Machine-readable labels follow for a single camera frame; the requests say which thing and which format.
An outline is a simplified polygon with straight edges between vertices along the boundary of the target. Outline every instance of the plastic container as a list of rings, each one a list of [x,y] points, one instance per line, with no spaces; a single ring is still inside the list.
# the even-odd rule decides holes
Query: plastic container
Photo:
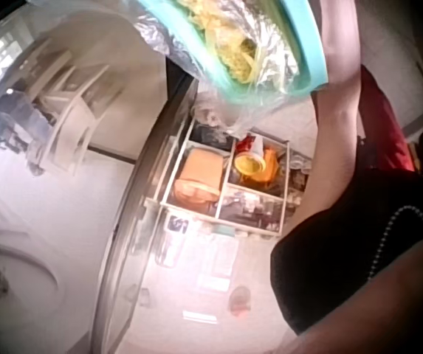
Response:
[[[272,88],[249,90],[248,84],[232,79],[226,66],[209,53],[203,34],[188,20],[188,11],[174,0],[139,0],[169,32],[185,45],[211,83],[232,103],[263,102],[275,94]],[[320,35],[308,0],[274,0],[261,2],[266,14],[280,27],[297,58],[300,73],[287,92],[303,96],[328,82],[326,61]]]

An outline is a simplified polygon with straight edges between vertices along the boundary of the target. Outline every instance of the refrigerator door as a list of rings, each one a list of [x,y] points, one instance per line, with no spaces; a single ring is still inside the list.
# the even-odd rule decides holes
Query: refrigerator door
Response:
[[[91,331],[92,353],[112,353],[128,328],[139,299],[161,206],[166,166],[178,151],[198,87],[189,76],[165,104],[140,154],[117,216]]]

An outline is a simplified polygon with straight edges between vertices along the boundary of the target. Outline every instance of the food container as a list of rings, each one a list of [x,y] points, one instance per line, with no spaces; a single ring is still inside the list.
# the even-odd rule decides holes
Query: food container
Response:
[[[264,140],[262,136],[247,135],[236,145],[234,166],[244,176],[253,176],[265,171]]]
[[[177,40],[177,43],[180,44],[178,48],[174,49],[180,53],[179,58],[190,56],[193,67],[185,67],[185,69],[193,73],[198,72],[201,76],[206,77],[231,103],[265,106],[268,102],[275,101],[276,91],[289,96],[305,96],[328,82],[323,46],[308,0],[264,0],[259,2],[265,14],[282,32],[298,62],[299,73],[294,80],[291,80],[288,87],[279,89],[264,84],[256,89],[248,83],[240,83],[233,79],[216,53],[212,53],[207,47],[203,33],[190,21],[188,9],[180,6],[176,0],[139,0],[139,2],[167,28],[173,40]],[[247,26],[252,26],[252,24],[259,26],[259,23],[255,23],[255,19],[249,20],[245,16],[237,18],[236,21],[243,21]],[[145,40],[149,44],[154,43],[154,47],[160,50],[159,48],[164,47],[164,43],[155,42],[157,38],[161,37],[151,36],[151,28],[151,26],[146,26],[141,34],[143,37],[147,37]],[[269,50],[270,47],[267,45],[264,50]]]
[[[219,199],[223,156],[192,149],[180,177],[175,181],[175,197],[187,204],[203,204]]]

